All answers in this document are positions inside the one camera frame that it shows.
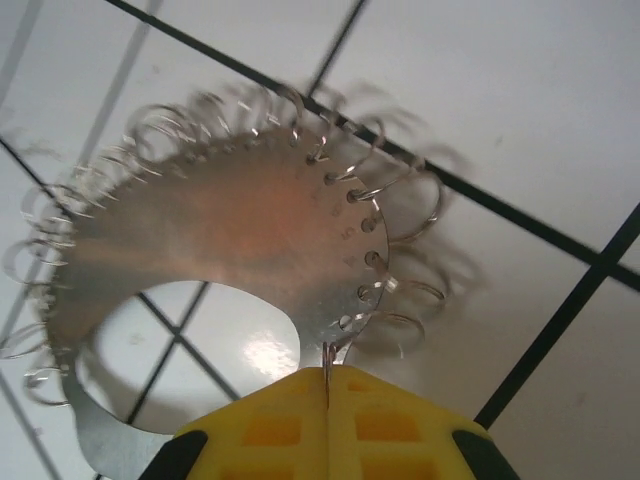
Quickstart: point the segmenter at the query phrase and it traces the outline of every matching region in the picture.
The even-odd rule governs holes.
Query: silver ring
[[[192,112],[192,115],[194,113],[202,113],[202,118],[199,119],[200,122],[198,123],[198,126],[200,127],[200,131],[203,132],[206,135],[207,141],[210,141],[210,140],[213,139],[212,129],[207,128],[207,125],[206,125],[207,119],[205,118],[204,110],[206,110],[207,108],[211,108],[211,109],[214,110],[214,112],[216,114],[216,119],[218,120],[218,123],[220,124],[220,126],[224,130],[224,132],[227,135],[227,137],[232,137],[233,136],[233,132],[231,131],[231,127],[229,127],[229,123],[227,122],[227,120],[226,120],[226,118],[224,116],[224,112],[222,111],[222,108],[221,108],[221,105],[224,105],[224,100],[222,98],[220,98],[215,93],[198,92],[198,94],[196,95],[196,98],[195,98],[195,104],[196,104],[196,107],[198,109],[202,109],[203,111],[202,112]]]
[[[52,293],[53,288],[59,290],[70,290],[69,285],[58,282],[32,282],[28,285],[28,295],[34,300],[33,307],[36,317],[46,321],[53,313],[52,305],[55,302],[55,295]]]
[[[40,245],[41,247],[48,247],[45,250],[44,255],[38,251],[34,252],[33,250],[31,250],[31,248],[33,247],[33,245]],[[46,260],[45,256],[46,253],[49,249],[52,250],[56,250],[47,240],[41,239],[41,238],[34,238],[31,240],[23,240],[21,242],[18,243],[14,243],[13,245],[11,245],[5,252],[4,255],[2,257],[2,268],[4,270],[4,273],[7,275],[7,277],[9,277],[11,280],[21,284],[21,285],[30,285],[31,282],[20,278],[20,276],[18,275],[17,269],[16,269],[16,257],[18,256],[18,254],[20,252],[22,252],[22,250],[27,249],[32,255],[34,255],[41,263],[44,263],[45,265],[51,265],[54,267],[61,267],[63,265],[66,265],[67,262],[62,261],[62,260]]]
[[[37,225],[40,221],[33,212],[36,200],[40,195],[44,195],[44,191],[40,187],[30,188],[27,190],[27,193],[25,193],[24,197],[22,197],[22,201],[20,202],[20,214],[22,215],[22,218],[32,226]]]
[[[86,189],[91,190],[92,187],[95,187],[101,197],[106,197],[111,200],[114,199],[113,195],[111,195],[109,191],[108,186],[105,186],[112,183],[112,180],[109,177],[109,175],[107,175],[100,168],[98,168],[95,165],[91,165],[91,166],[76,165],[75,167],[73,167],[73,170],[74,172],[76,171],[81,172],[81,175],[76,176],[76,178],[78,178],[78,182],[80,182],[80,187],[84,188],[85,190]],[[102,185],[100,183],[98,183],[97,185],[89,184],[89,181],[93,181],[96,178],[102,180]],[[106,208],[104,205],[100,204],[97,200],[92,200],[91,198],[89,198],[89,196],[85,195],[84,193],[83,195],[87,199],[87,201],[92,205],[95,205],[100,208]]]
[[[324,123],[324,128],[319,135],[319,143],[315,146],[312,153],[309,154],[308,160],[310,162],[321,162],[324,158],[324,149],[329,142],[331,133],[337,128],[338,119],[340,118],[340,108],[344,106],[347,99],[344,95],[337,95],[333,102],[331,109],[320,115]]]
[[[31,323],[25,327],[15,330],[10,335],[7,335],[2,339],[2,341],[0,341],[0,360],[13,360],[16,358],[22,358],[25,355],[29,355],[30,353],[34,353],[40,349],[46,348],[47,340],[42,340],[31,348],[18,353],[11,353],[22,342],[29,339],[32,335],[42,332],[44,329],[44,323]]]
[[[160,175],[160,172],[144,165],[144,163],[154,163],[158,160],[146,158],[142,154],[142,147],[153,151],[150,143],[144,139],[144,129],[156,130],[168,138],[177,139],[178,150],[184,147],[189,148],[198,140],[196,123],[189,119],[188,113],[182,107],[153,104],[139,108],[127,122],[124,139],[125,143],[135,148],[135,161],[138,166],[154,175]]]
[[[80,192],[78,192],[74,188],[71,188],[68,185],[62,185],[62,184],[59,184],[59,183],[57,183],[55,185],[51,185],[51,188],[54,191],[62,190],[62,192],[64,192],[62,195],[56,195],[56,198],[57,198],[58,202],[61,205],[63,205],[67,210],[69,210],[74,215],[77,215],[79,217],[93,218],[92,215],[89,215],[88,213],[85,213],[83,210],[80,210],[78,208],[73,208],[73,205],[72,205],[71,201],[75,201],[78,204],[80,204],[81,206],[86,206],[87,203],[90,203],[87,200],[87,198],[84,195],[82,195]]]
[[[438,189],[438,192],[437,192],[438,197],[436,199],[436,204],[433,207],[433,210],[431,211],[429,216],[426,218],[426,220],[424,220],[420,224],[420,226],[418,226],[415,230],[405,235],[400,235],[397,237],[390,238],[389,239],[390,245],[394,245],[397,243],[413,242],[415,239],[421,236],[424,232],[426,232],[431,227],[433,227],[433,225],[435,225],[435,223],[439,220],[440,214],[442,213],[442,208],[444,206],[444,184],[442,183],[442,180],[440,180],[440,177],[434,172],[430,172],[424,169],[416,169],[416,170],[418,171],[419,174],[429,175],[434,179],[436,183],[436,187]]]
[[[70,248],[75,243],[70,238],[71,232],[65,232],[64,228],[73,228],[73,222],[65,217],[53,216],[40,220],[33,229],[46,237],[48,245],[55,249]]]
[[[350,132],[349,133],[352,134],[352,135],[355,135],[360,130],[365,128],[365,126],[368,123],[371,123],[371,122],[378,126],[379,133],[376,136],[376,138],[373,140],[373,142],[369,145],[369,150],[367,151],[367,154],[364,157],[358,159],[353,165],[351,165],[350,167],[345,169],[342,173],[328,173],[327,176],[325,177],[326,181],[328,183],[351,180],[352,178],[355,178],[355,173],[354,172],[364,162],[369,160],[373,156],[373,154],[375,153],[375,151],[378,148],[380,148],[382,145],[384,145],[384,142],[386,141],[386,129],[385,129],[385,126],[384,126],[384,122],[379,117],[367,118],[367,119],[361,120],[357,124],[353,124],[352,123],[351,124],[352,127],[350,128]]]
[[[380,210],[380,206],[375,198],[371,200],[371,205],[373,206],[371,216],[362,220],[362,223],[360,224],[360,228],[364,233],[373,232],[378,224],[384,220],[382,210]]]
[[[245,100],[238,100],[238,106],[242,108],[246,112],[251,112],[253,110],[252,104],[255,102],[261,101],[264,106],[264,116],[258,116],[256,123],[249,128],[249,131],[254,135],[255,138],[260,136],[260,132],[269,127],[269,124],[279,124],[274,114],[274,103],[273,97],[271,97],[271,93],[263,86],[258,86],[256,89],[252,89],[249,91],[249,94],[246,96]],[[242,115],[238,116],[238,129],[241,131],[245,131],[244,125],[240,123],[243,122]]]
[[[354,336],[354,338],[352,339],[352,341],[355,341],[355,339],[358,337],[358,335],[364,331],[364,329],[367,327],[367,325],[369,325],[369,322],[373,319],[386,319],[386,320],[392,320],[394,323],[400,323],[403,325],[409,325],[411,327],[415,327],[416,330],[418,330],[418,332],[420,333],[420,339],[424,339],[425,337],[425,331],[424,331],[424,326],[422,325],[422,323],[415,319],[415,318],[411,318],[407,315],[402,315],[400,313],[394,313],[394,312],[387,312],[384,310],[374,310],[372,312],[368,312],[368,313],[358,313],[356,315],[353,315],[352,317],[352,321],[353,322],[360,322],[360,324],[362,325],[358,330],[356,335]]]
[[[419,255],[419,252],[415,252],[411,247],[398,246],[396,248],[409,251],[409,253],[413,253],[415,255]],[[381,280],[373,283],[371,286],[373,288],[384,288],[391,294],[395,294],[398,292],[406,291],[406,290],[421,290],[432,295],[436,299],[436,304],[429,305],[431,308],[440,309],[445,306],[447,301],[449,300],[449,296],[451,294],[451,281],[449,279],[449,275],[444,269],[440,268],[438,265],[433,264],[433,262],[427,262],[424,259],[423,262],[428,265],[439,277],[442,282],[443,289],[439,289],[434,287],[433,285],[422,282],[420,280],[414,279],[397,279],[391,275],[389,269],[387,268],[387,264],[382,260],[382,257],[376,255],[373,259],[376,273],[381,277]]]
[[[296,118],[293,120],[291,127],[291,144],[296,145],[300,140],[300,134],[302,133],[302,120],[304,119],[304,103],[300,94],[288,85],[282,85],[278,89],[278,95],[290,100],[296,107]]]
[[[119,145],[114,145],[114,146],[110,147],[109,150],[113,150],[116,153],[120,153],[121,155],[125,155],[125,156],[128,157],[128,159],[131,159],[131,161],[133,162],[134,154],[130,150],[128,150],[126,147],[122,147],[122,146],[119,146]],[[98,159],[104,160],[105,162],[108,162],[111,165],[120,167],[122,169],[122,171],[124,172],[125,176],[126,175],[131,175],[132,178],[134,178],[134,179],[136,179],[136,180],[138,180],[140,182],[146,183],[146,180],[144,178],[136,175],[134,167],[132,165],[129,165],[126,160],[123,160],[123,159],[118,158],[118,157],[113,156],[113,155],[109,155],[107,153],[102,153],[100,156],[98,156]]]
[[[39,366],[27,370],[22,384],[24,392],[30,400],[45,407],[66,407],[69,405],[67,400],[49,400],[36,393],[37,389],[50,379],[49,375],[53,372],[61,372],[61,369],[54,366]]]
[[[418,159],[418,157],[416,157],[414,155],[413,158],[414,158],[414,163],[415,163],[415,160]],[[368,190],[351,190],[349,192],[349,198],[348,198],[349,201],[352,201],[352,202],[364,202],[366,200],[373,199],[376,195],[378,195],[379,193],[384,192],[387,188],[391,187],[392,185],[395,185],[396,183],[398,183],[401,180],[405,180],[406,178],[409,178],[411,175],[413,175],[413,174],[415,174],[417,172],[417,170],[415,169],[415,166],[413,164],[411,164],[408,168],[409,169],[405,173],[403,173],[402,175],[398,175],[393,180],[390,180],[389,182],[385,183],[384,185],[382,185],[380,187],[371,188],[371,189],[368,189]]]

